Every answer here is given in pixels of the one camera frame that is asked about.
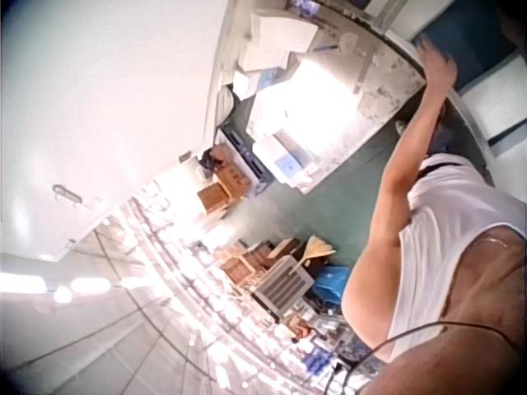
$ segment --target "door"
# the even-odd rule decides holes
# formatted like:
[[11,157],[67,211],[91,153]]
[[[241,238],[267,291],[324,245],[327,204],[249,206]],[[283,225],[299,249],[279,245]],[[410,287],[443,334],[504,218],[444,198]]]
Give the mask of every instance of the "door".
[[135,188],[202,147],[227,4],[47,0],[7,10],[4,252],[61,258]]

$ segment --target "shoulder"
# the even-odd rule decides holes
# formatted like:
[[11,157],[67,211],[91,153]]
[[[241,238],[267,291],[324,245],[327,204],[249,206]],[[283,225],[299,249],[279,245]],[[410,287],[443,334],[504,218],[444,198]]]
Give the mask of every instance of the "shoulder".
[[344,318],[369,346],[388,337],[400,277],[400,248],[390,244],[368,245],[357,260],[344,291]]

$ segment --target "white box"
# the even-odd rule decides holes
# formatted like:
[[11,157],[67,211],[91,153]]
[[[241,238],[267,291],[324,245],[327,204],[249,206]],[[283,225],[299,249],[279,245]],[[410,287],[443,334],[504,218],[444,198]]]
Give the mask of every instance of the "white box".
[[287,68],[289,51],[283,49],[262,49],[251,40],[246,39],[241,46],[238,65],[244,72],[263,70],[265,68]]
[[290,12],[258,10],[250,14],[253,42],[261,49],[306,52],[319,27]]

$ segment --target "door handle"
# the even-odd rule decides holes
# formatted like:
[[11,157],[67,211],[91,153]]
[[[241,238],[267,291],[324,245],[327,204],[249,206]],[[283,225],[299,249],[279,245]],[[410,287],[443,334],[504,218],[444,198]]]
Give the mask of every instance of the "door handle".
[[64,185],[55,184],[53,187],[51,187],[51,189],[55,193],[55,200],[58,200],[57,196],[62,196],[63,198],[66,198],[67,200],[73,202],[73,206],[75,208],[77,208],[77,204],[82,205],[82,197],[80,197],[76,193],[73,193]]

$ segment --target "white tank top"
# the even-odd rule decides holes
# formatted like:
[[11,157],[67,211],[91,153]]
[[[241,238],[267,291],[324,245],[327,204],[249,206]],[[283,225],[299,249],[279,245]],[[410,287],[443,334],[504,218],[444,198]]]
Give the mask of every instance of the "white tank top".
[[[408,194],[411,223],[400,233],[401,276],[388,338],[439,320],[463,251],[478,235],[508,225],[525,237],[527,206],[485,184],[468,160],[438,154],[421,169],[457,163],[432,171]],[[441,326],[399,339],[391,359],[437,336]]]

